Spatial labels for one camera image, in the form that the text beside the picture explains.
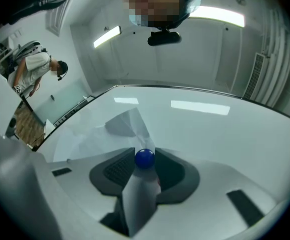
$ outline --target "hand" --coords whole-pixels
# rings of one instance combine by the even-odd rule
[[[34,93],[35,93],[35,90],[32,90],[32,91],[29,93],[29,97],[32,97]]]

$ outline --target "black cap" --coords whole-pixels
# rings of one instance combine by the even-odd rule
[[[68,71],[68,66],[66,64],[66,62],[63,61],[58,61],[58,64],[60,65],[61,69],[62,69],[62,73],[60,75],[65,74]]]

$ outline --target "white t-shirt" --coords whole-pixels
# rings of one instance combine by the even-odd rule
[[[24,70],[23,74],[19,78],[18,85],[23,92],[28,87],[33,85],[35,81],[49,71],[50,56],[46,52],[40,52],[35,55],[31,55],[25,58],[27,70]],[[8,78],[9,85],[13,85],[16,76]]]

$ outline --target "air vent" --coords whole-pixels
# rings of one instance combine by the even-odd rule
[[[253,95],[257,82],[259,80],[260,73],[263,68],[264,60],[265,60],[265,56],[263,56],[262,54],[256,53],[253,71],[251,73],[247,88],[245,90],[244,99],[250,100],[251,96]]]
[[[263,213],[243,191],[232,191],[227,193],[227,196],[249,227],[253,226],[264,217]]]
[[[67,173],[70,173],[71,172],[71,169],[69,168],[62,168],[62,169],[59,169],[59,170],[53,170],[52,173],[55,177],[57,176],[61,176],[63,174],[67,174]]]

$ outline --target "ceiling light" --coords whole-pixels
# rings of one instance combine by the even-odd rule
[[[215,7],[200,6],[196,11],[192,12],[189,17],[218,20],[228,22],[242,28],[245,27],[245,17],[242,14]]]
[[[182,110],[193,110],[218,115],[228,115],[230,107],[217,104],[172,100],[171,107]]]
[[[136,98],[114,98],[116,103],[139,104]]]
[[[108,41],[109,39],[111,39],[117,35],[120,35],[120,34],[121,34],[121,28],[120,28],[120,26],[116,26],[113,29],[111,29],[110,31],[103,34],[99,39],[97,39],[94,42],[94,47],[96,48],[96,47],[100,46],[102,43],[104,43],[104,42]]]

